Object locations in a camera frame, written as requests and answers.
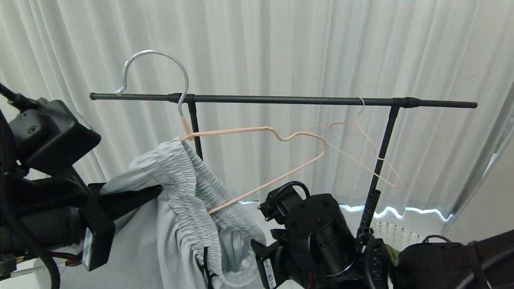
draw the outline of curtain fold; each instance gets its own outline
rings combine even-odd
[[[497,145],[486,140],[514,81],[513,13],[508,1],[2,1],[0,80],[32,98],[65,101],[102,135],[76,165],[87,182],[104,182],[136,156],[184,134],[172,103],[88,97],[114,93],[124,62],[144,49],[180,59],[194,94],[476,101],[474,110],[400,110],[386,159],[403,186],[378,184],[378,210],[391,206],[402,213],[409,206],[448,215],[469,190],[468,180],[480,173],[473,169],[480,167],[480,152]],[[127,93],[182,90],[180,70],[160,56],[141,57],[128,72]],[[269,125],[282,135],[354,121],[361,110],[197,106],[201,131]],[[387,107],[366,106],[358,119],[378,147],[388,114]],[[356,127],[314,132],[374,168],[373,147]],[[282,143],[265,132],[204,137],[202,145],[206,164],[235,195],[321,150],[314,139]],[[386,166],[382,176],[397,182]],[[371,177],[329,149],[279,184],[297,179],[313,193],[332,193],[357,206],[365,201]],[[248,200],[262,200],[279,184]]]

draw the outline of black cylindrical motor housing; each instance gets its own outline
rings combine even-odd
[[[79,244],[84,238],[80,215],[77,208],[61,207],[47,210],[21,218],[22,222],[34,234],[47,250],[55,250],[73,244]],[[0,252],[23,256],[27,246],[7,225],[0,226]]]
[[[286,247],[293,259],[318,280],[339,282],[357,258],[357,241],[330,194],[302,201],[287,214],[284,225],[290,242]]]

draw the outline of red wire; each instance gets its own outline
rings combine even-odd
[[[310,289],[312,284],[313,284],[313,273],[309,272],[309,285],[307,285],[307,289]]]

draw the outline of white wicker basket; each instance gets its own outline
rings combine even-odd
[[[371,228],[373,229],[373,235],[375,237],[382,238],[386,244],[389,244],[398,251],[402,251],[412,244],[421,243],[423,241],[420,235],[393,224],[378,222],[373,224]],[[392,287],[393,284],[391,280],[389,280],[389,288]]]

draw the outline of clothing rack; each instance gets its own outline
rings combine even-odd
[[[169,101],[178,103],[180,93],[158,95],[158,94],[96,94],[89,95],[91,100],[151,100],[151,101]],[[385,126],[385,132],[380,146],[378,157],[384,159],[386,151],[393,133],[394,123],[400,108],[410,109],[419,106],[429,107],[454,107],[463,109],[474,109],[477,107],[476,102],[468,101],[446,101],[446,100],[421,100],[413,97],[404,98],[335,98],[335,97],[290,97],[290,96],[238,96],[238,95],[195,95],[187,94],[184,103],[187,103],[189,115],[191,117],[191,126],[193,132],[199,132],[198,116],[196,114],[196,103],[198,102],[214,102],[214,103],[270,103],[270,104],[317,104],[317,105],[369,105],[369,106],[390,106],[389,118]],[[198,156],[203,159],[201,151],[201,142],[199,137],[194,138],[195,149]],[[359,235],[363,229],[371,226],[373,214],[375,212],[380,191],[378,191],[378,177],[382,170],[383,160],[378,159],[375,165],[375,174],[371,179],[368,198],[362,213],[361,223],[357,230]]]

